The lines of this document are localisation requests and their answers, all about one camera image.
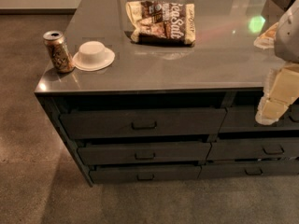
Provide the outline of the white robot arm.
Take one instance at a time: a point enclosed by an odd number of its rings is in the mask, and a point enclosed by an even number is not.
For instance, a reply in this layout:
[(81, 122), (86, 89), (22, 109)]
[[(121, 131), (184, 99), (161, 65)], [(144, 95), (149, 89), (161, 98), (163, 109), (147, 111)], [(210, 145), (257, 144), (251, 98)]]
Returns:
[(260, 49), (273, 49), (285, 64), (271, 69), (263, 87), (255, 120), (262, 125), (277, 122), (299, 98), (299, 0), (295, 0), (277, 23), (254, 41)]

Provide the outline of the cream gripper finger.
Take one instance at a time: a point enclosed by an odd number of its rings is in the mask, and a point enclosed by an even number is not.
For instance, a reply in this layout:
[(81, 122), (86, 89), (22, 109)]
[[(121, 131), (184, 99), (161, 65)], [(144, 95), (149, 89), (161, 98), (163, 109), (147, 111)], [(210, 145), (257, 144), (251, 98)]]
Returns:
[(255, 120), (262, 125), (272, 125), (298, 98), (299, 64), (285, 63), (280, 69), (271, 69), (264, 82)]
[(259, 35), (254, 40), (253, 45), (259, 49), (272, 49), (274, 47), (274, 41), (275, 41), (277, 29), (278, 29), (278, 23), (276, 22), (270, 28), (268, 28), (264, 33)]

